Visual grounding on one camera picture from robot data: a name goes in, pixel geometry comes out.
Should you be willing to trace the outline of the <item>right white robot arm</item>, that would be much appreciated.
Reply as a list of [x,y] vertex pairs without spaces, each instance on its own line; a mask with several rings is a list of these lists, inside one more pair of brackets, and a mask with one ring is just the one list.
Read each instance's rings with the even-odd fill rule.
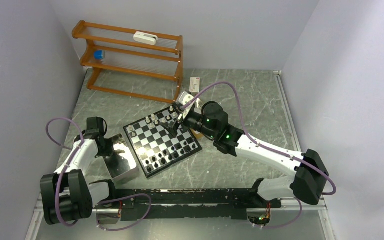
[[261,141],[229,124],[229,115],[215,101],[205,103],[200,112],[181,111],[179,103],[173,108],[177,117],[161,123],[171,137],[177,136],[179,128],[191,129],[210,138],[216,149],[225,155],[255,160],[284,174],[275,179],[255,181],[249,197],[255,207],[292,197],[312,206],[319,203],[329,173],[316,151],[308,149],[302,153]]

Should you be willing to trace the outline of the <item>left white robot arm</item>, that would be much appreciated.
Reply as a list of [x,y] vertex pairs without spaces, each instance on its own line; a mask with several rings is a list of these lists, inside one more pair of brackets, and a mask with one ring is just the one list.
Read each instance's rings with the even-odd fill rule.
[[107,129],[103,118],[89,117],[86,129],[79,131],[63,164],[41,178],[42,207],[48,225],[72,227],[78,220],[89,218],[97,203],[106,208],[118,203],[119,194],[106,181],[88,184],[85,179],[92,162],[114,154],[113,141],[105,138]]

